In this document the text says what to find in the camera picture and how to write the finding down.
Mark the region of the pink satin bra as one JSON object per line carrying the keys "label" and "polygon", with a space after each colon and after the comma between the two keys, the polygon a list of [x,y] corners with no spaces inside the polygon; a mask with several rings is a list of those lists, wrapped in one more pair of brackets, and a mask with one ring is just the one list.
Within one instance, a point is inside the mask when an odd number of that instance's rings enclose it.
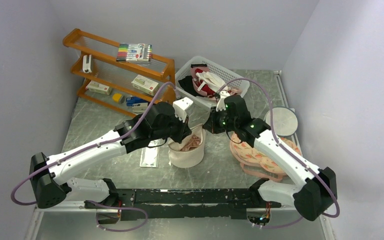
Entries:
{"label": "pink satin bra", "polygon": [[202,139],[197,135],[192,135],[190,140],[180,148],[181,152],[189,152],[194,149],[197,149],[202,143]]}

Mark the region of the beige mesh laundry bag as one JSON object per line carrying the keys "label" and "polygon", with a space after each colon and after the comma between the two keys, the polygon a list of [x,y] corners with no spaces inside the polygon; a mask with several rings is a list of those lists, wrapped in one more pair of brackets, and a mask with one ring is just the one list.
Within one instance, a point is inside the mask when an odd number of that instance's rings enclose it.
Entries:
{"label": "beige mesh laundry bag", "polygon": [[[199,164],[205,154],[205,141],[206,141],[206,132],[203,129],[203,125],[199,124],[191,128],[191,135],[186,137],[182,143],[174,142],[173,140],[168,141],[168,159],[169,164],[178,168],[186,169],[191,168]],[[201,138],[201,145],[191,151],[180,151],[192,137],[192,135],[197,135]]]}

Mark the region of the clear packaged tool sleeve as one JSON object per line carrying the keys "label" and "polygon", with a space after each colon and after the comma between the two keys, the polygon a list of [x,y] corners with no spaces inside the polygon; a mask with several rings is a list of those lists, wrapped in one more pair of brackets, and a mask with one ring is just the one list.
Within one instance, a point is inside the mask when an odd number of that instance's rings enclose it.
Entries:
{"label": "clear packaged tool sleeve", "polygon": [[139,166],[141,168],[157,168],[159,163],[159,153],[159,147],[143,148],[141,150]]}

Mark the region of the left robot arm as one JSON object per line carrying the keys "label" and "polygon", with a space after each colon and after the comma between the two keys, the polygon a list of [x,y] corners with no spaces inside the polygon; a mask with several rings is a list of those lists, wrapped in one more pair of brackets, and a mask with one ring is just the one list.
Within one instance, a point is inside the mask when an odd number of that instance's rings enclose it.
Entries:
{"label": "left robot arm", "polygon": [[148,112],[126,120],[103,136],[60,154],[46,156],[40,152],[31,157],[30,178],[36,205],[54,207],[63,201],[92,200],[106,208],[119,200],[114,184],[108,179],[87,180],[75,176],[85,168],[117,156],[148,148],[155,140],[181,143],[192,133],[186,110],[193,101],[185,97],[173,104],[159,102]]}

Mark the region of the white plastic laundry basket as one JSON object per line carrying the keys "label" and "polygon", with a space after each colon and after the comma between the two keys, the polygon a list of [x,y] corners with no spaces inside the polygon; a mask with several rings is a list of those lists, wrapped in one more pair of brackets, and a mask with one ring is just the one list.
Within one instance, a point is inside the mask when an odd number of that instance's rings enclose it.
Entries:
{"label": "white plastic laundry basket", "polygon": [[228,83],[231,80],[241,78],[239,74],[215,63],[214,61],[211,61],[203,56],[197,55],[192,57],[187,63],[185,63],[175,74],[175,80],[176,80],[176,86],[178,88],[178,91],[180,92],[182,97],[188,97],[191,100],[194,101],[194,104],[197,106],[200,106],[201,108],[211,108],[216,106],[215,100],[210,100],[207,97],[203,96],[194,96],[193,94],[190,94],[187,92],[181,85],[180,81],[187,76],[191,76],[191,65],[192,64],[207,64],[209,70],[212,73],[215,73],[217,76],[221,77],[226,83]]}

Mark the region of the floral heart-shaped laundry bag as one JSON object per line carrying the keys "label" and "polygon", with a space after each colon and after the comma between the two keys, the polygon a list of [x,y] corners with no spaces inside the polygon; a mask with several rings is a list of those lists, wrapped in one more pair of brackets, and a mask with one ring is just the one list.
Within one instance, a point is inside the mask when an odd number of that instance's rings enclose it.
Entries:
{"label": "floral heart-shaped laundry bag", "polygon": [[287,176],[286,172],[274,160],[255,148],[250,147],[246,142],[239,143],[240,139],[235,133],[230,139],[230,151],[239,161],[244,173],[274,182],[280,182]]}

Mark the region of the grey round laundry bags stack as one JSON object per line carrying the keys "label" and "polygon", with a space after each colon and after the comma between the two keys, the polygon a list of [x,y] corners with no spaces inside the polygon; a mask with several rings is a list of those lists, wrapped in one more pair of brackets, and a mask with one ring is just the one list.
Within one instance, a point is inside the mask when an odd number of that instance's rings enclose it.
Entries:
{"label": "grey round laundry bags stack", "polygon": [[263,120],[270,126],[271,119],[273,119],[274,132],[278,136],[289,137],[297,131],[299,123],[293,109],[278,106],[272,109],[272,113],[273,117],[271,117],[271,112],[268,111]]}

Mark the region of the pile of bras in basket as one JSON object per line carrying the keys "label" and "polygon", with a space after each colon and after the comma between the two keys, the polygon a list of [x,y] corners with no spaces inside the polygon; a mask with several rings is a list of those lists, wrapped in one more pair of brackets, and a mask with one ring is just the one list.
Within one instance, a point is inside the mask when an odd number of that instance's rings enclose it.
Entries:
{"label": "pile of bras in basket", "polygon": [[211,72],[207,64],[191,64],[189,75],[178,80],[178,83],[190,95],[216,102],[216,91],[226,82]]}

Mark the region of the blue stapler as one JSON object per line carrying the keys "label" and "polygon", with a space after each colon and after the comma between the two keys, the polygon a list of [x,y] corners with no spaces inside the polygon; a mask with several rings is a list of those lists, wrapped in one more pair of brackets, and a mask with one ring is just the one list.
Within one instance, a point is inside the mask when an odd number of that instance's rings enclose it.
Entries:
{"label": "blue stapler", "polygon": [[145,110],[148,108],[148,105],[148,101],[137,96],[126,98],[126,106],[131,107],[131,111],[136,114],[145,112]]}

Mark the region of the white staples box right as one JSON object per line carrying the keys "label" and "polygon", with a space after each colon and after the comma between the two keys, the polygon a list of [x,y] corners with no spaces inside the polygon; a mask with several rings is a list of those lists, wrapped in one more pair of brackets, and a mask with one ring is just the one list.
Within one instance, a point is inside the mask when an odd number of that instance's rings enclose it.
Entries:
{"label": "white staples box right", "polygon": [[139,74],[132,80],[131,84],[135,89],[150,96],[155,96],[160,88],[160,84],[157,81]]}

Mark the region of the orange three-tier shelf rack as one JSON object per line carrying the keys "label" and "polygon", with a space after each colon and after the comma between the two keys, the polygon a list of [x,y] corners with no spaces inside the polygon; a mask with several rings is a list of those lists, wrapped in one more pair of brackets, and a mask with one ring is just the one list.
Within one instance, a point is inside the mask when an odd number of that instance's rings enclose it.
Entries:
{"label": "orange three-tier shelf rack", "polygon": [[[86,90],[90,81],[95,81],[112,88],[112,94],[120,93],[125,98],[139,97],[151,101],[152,96],[135,89],[131,82],[137,75],[142,75],[159,84],[175,83],[175,61],[171,58],[152,54],[149,62],[117,62],[119,42],[89,32],[73,29],[62,40],[65,47],[80,52],[78,60],[72,65],[72,74],[84,78],[77,96],[102,105],[111,110],[133,117],[131,107],[112,100],[112,95],[99,94]],[[82,71],[83,56],[92,55],[92,72]]]}

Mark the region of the yellow eraser block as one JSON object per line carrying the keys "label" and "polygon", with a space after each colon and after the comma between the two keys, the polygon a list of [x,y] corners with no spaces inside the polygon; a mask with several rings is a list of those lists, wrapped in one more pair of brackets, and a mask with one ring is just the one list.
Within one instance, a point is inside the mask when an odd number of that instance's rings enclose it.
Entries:
{"label": "yellow eraser block", "polygon": [[123,102],[124,96],[121,93],[115,93],[112,96],[112,100],[116,103],[122,103]]}

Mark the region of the coloured marker pen set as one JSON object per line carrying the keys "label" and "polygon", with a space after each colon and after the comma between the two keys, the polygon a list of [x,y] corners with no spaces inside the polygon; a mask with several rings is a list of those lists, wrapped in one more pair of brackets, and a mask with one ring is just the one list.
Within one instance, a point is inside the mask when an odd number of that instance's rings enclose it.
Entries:
{"label": "coloured marker pen set", "polygon": [[117,62],[149,62],[152,45],[146,43],[120,43],[116,55]]}

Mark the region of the small white box on shelf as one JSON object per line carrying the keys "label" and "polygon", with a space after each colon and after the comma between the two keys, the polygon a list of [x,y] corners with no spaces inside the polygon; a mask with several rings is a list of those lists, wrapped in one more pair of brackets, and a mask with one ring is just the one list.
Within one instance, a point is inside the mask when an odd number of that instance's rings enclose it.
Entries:
{"label": "small white box on shelf", "polygon": [[86,54],[82,58],[82,71],[86,74],[92,73],[92,55]]}

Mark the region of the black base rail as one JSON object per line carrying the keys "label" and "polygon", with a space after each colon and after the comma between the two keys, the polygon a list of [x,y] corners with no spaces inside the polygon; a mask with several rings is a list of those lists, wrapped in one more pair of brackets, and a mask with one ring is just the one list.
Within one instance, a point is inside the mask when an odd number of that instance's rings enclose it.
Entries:
{"label": "black base rail", "polygon": [[121,207],[121,220],[217,218],[234,220],[247,218],[249,209],[280,208],[278,202],[267,202],[257,193],[257,184],[249,188],[147,189],[116,188],[109,184],[109,196],[99,205],[84,202],[86,209],[103,210],[106,206]]}

